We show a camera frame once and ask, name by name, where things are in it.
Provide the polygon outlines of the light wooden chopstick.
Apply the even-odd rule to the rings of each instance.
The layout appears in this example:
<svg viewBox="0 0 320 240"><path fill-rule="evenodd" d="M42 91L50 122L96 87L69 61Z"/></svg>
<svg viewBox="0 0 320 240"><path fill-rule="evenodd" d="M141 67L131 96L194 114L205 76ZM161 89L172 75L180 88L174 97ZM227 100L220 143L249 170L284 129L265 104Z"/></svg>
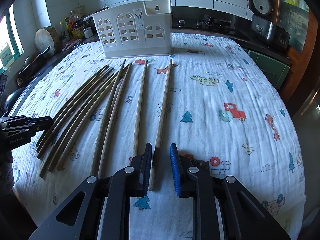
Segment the light wooden chopstick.
<svg viewBox="0 0 320 240"><path fill-rule="evenodd" d="M150 172L149 191L155 190L156 173L157 173L159 155L160 155L161 144L162 144L164 120L167 114L167 100L168 100L168 92L169 92L169 86L170 86L171 69L172 69L172 59L170 60L170 63L169 63L169 69L167 72L167 79L166 79L165 89L163 93L162 109L161 109L161 114L159 118L156 145L153 153L152 166L151 166L151 172Z"/></svg>
<svg viewBox="0 0 320 240"><path fill-rule="evenodd" d="M140 118L141 118L141 111L142 111L142 105L143 105L143 96L144 96L144 86L145 86L145 76L146 71L148 68L148 61L145 61L144 69L143 69L143 75L141 78L140 83L140 90L139 90L139 98L138 98L138 105L137 105L137 112L136 112L136 123L135 123L135 132L134 132L134 138L133 138L133 157L138 155L138 144L139 144L139 127L140 127Z"/></svg>

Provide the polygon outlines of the dark wooden chopstick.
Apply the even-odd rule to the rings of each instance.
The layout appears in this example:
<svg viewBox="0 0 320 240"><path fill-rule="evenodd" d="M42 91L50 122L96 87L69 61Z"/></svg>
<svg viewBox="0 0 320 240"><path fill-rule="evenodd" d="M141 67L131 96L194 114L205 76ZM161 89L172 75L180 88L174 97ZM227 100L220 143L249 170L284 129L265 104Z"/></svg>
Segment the dark wooden chopstick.
<svg viewBox="0 0 320 240"><path fill-rule="evenodd" d="M84 152L83 150L80 149L80 146L84 145L83 143L80 142L80 139L85 138L86 141L89 141L89 139L93 137L93 134L97 133L97 127L98 125L101 124L102 116L104 113L104 110L102 109L102 103L106 102L107 95L102 100L100 105L96 107L96 109L91 114L91 116L87 119L84 129L80 132L79 137L76 139L75 143L73 144L69 154L67 155L66 160L69 158L72 161L75 161L78 157L80 157L80 154Z"/></svg>
<svg viewBox="0 0 320 240"><path fill-rule="evenodd" d="M103 73L108 67L109 66L107 65L103 66L103 68L101 68L94 75L92 75L85 83L83 83L82 86L79 87L78 90L64 103L64 105L60 108L58 113L54 116L52 126L46 131L44 131L40 136L39 140L37 141L35 145L37 148L39 148L40 145L45 141L45 139L52 133L53 129L59 123L60 118L71 108L73 101L80 96L82 90L90 86L99 77L99 75Z"/></svg>
<svg viewBox="0 0 320 240"><path fill-rule="evenodd" d="M124 71L122 74L125 73L129 64L124 67ZM91 100L85 105L85 107L80 111L79 114L76 115L76 119L71 124L65 136L62 138L61 142L59 143L56 150L52 150L54 155L51 158L50 165L44 168L45 171L53 172L56 167L58 166L58 170L62 170L62 167L66 161L67 155L69 154L73 144L75 143L76 139L79 137L80 132L84 129L84 126L87 122L87 119L91 116L97 106L100 105L102 100L105 98L109 90L111 90L112 86L110 86L108 92L104 92L106 87L111 84L115 78L112 78L111 81L108 81L106 85L103 85L94 95Z"/></svg>
<svg viewBox="0 0 320 240"><path fill-rule="evenodd" d="M52 137L50 142L47 143L47 146L42 148L43 154L45 154L49 145L53 146L53 149L56 149L61 142L62 138L65 136L67 129L71 126L71 124L76 119L76 115L80 113L80 111L85 107L85 105L93 98L93 95L114 76L113 70L105 75L102 79L99 80L98 83L95 84L95 87L88 91L88 93L82 98L81 102L79 102L76 109L73 113L66 119L66 121L59 127L56 135Z"/></svg>
<svg viewBox="0 0 320 240"><path fill-rule="evenodd" d="M101 103L117 75L117 73L110 76L103 74L97 79L90 79L86 85L87 93L82 87L77 91L76 97L69 101L67 107L55 116L52 127L36 144L37 158L45 156L39 177L44 177L47 171L53 172L57 166L62 166L66 161L67 153L84 126L85 118Z"/></svg>
<svg viewBox="0 0 320 240"><path fill-rule="evenodd" d="M54 135L56 135L57 130L59 129L59 127L66 121L66 119L73 113L73 111L76 109L76 107L78 106L79 102L81 102L82 98L88 93L89 90L91 90L92 88L95 87L95 84L99 82L100 79L102 79L105 75L107 75L108 73L110 73L113 70L113 68L111 68L110 66L99 75L99 77L90 85L88 86L86 89L83 89L80 96L73 101L73 104L71 105L71 108L60 118L59 123L56 125L56 127L53 129L52 133L45 139L45 141L40 145L39 148L36 148L36 152L37 152L37 159L41 159L42 155L43 155L43 150L42 148L44 146L47 146L47 143L50 142L50 140L52 139L52 137Z"/></svg>

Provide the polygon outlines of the printed white cotton cloth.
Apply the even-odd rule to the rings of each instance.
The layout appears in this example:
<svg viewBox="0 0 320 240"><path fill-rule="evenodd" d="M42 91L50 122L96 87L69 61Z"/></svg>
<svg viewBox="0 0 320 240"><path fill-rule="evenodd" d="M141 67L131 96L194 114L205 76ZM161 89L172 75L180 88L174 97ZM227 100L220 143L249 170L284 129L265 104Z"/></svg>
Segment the printed white cotton cloth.
<svg viewBox="0 0 320 240"><path fill-rule="evenodd" d="M178 198L170 145L203 161L211 176L234 176L297 239L306 201L300 145L277 90L250 56L224 37L174 33L169 56L107 59L99 42L67 55L34 87L19 115L55 116L97 71L131 64L105 175L129 165L162 133L155 189L130 201L131 239L191 239L193 204Z"/></svg>

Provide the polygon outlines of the steel bowl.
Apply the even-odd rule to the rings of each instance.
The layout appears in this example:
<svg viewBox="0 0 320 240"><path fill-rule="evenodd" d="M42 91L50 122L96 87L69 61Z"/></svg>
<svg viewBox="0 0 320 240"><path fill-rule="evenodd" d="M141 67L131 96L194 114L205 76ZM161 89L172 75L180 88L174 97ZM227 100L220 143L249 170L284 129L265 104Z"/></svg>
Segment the steel bowl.
<svg viewBox="0 0 320 240"><path fill-rule="evenodd" d="M47 61L46 55L49 51L50 46L38 54L32 53L28 56L16 77L18 87L25 85L42 68Z"/></svg>

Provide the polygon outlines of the pink rag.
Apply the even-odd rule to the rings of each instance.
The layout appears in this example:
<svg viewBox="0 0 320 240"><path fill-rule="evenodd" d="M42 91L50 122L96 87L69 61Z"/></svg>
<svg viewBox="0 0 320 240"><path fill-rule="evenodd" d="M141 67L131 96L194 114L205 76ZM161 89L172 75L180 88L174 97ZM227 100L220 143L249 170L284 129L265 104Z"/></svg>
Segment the pink rag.
<svg viewBox="0 0 320 240"><path fill-rule="evenodd" d="M80 43L82 42L82 39L81 38L78 38L78 39L73 39L73 40L70 40L68 41L67 43L65 43L63 46L62 46L62 51L66 51L66 50L69 50L71 48L73 48L74 46L76 45L79 45Z"/></svg>

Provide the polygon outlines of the round wooden cutting board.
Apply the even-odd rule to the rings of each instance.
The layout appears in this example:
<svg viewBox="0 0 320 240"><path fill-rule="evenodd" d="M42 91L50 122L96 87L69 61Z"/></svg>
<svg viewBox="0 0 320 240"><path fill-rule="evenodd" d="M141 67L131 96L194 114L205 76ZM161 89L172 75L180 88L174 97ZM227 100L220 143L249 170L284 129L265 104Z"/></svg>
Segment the round wooden cutting board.
<svg viewBox="0 0 320 240"><path fill-rule="evenodd" d="M50 47L49 51L44 54L44 57L48 59L61 51L62 43L56 29L52 26L47 26L37 30L35 46L39 52L43 52Z"/></svg>

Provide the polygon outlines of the white small jar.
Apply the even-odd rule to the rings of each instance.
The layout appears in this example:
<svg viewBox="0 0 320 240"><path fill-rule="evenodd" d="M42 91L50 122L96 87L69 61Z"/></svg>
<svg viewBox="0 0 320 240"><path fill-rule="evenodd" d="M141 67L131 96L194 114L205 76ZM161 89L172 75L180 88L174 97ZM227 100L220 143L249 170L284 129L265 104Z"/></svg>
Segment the white small jar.
<svg viewBox="0 0 320 240"><path fill-rule="evenodd" d="M88 39L88 38L93 36L93 31L92 31L92 28L90 26L85 27L83 29L83 32L84 32L85 39Z"/></svg>

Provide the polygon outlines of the soy sauce bottle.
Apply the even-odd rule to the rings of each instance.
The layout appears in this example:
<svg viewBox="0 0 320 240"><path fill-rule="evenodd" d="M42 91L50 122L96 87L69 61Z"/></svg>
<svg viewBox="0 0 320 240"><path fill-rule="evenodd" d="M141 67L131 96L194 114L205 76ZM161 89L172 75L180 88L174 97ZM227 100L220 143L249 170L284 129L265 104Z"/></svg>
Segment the soy sauce bottle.
<svg viewBox="0 0 320 240"><path fill-rule="evenodd" d="M82 23L82 18L75 10L71 11L69 23L71 26L72 35L75 39L83 38L85 36L83 31L84 26Z"/></svg>

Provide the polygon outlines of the white utensil holder caddy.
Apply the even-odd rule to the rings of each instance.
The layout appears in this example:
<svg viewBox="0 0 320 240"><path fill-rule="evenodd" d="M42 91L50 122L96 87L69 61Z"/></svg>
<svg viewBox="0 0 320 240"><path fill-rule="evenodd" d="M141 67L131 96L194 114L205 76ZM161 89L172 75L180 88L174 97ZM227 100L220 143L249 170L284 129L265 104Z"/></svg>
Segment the white utensil holder caddy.
<svg viewBox="0 0 320 240"><path fill-rule="evenodd" d="M107 58L171 54L171 0L122 4L92 17Z"/></svg>

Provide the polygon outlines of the black gas stove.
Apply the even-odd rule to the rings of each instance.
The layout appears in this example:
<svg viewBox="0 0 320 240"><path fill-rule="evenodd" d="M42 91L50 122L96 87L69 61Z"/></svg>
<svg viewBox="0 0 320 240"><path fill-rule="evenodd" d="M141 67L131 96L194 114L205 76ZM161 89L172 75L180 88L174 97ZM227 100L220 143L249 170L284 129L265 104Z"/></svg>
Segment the black gas stove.
<svg viewBox="0 0 320 240"><path fill-rule="evenodd" d="M235 25L232 21L221 20L208 15L204 15L202 19L178 18L177 20L173 20L172 28L210 31L225 35L234 35L236 32Z"/></svg>

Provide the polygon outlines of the black rice cooker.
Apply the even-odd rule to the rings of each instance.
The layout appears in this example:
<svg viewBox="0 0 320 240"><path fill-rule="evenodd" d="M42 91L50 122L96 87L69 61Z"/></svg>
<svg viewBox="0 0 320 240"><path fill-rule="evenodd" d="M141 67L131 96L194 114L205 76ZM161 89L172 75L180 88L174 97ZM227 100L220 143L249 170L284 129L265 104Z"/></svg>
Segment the black rice cooker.
<svg viewBox="0 0 320 240"><path fill-rule="evenodd" d="M273 0L248 0L248 5L253 12L251 29L273 49L287 50L290 34L271 21Z"/></svg>

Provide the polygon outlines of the wooden glass cabinet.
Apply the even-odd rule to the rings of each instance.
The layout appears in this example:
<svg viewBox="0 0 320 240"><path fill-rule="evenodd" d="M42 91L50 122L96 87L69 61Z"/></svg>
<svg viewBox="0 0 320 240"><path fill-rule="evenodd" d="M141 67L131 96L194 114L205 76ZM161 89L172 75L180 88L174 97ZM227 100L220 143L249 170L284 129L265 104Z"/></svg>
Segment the wooden glass cabinet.
<svg viewBox="0 0 320 240"><path fill-rule="evenodd" d="M288 102L310 62L318 22L305 0L273 0L272 22L290 34L286 56L291 67L280 89L283 101Z"/></svg>

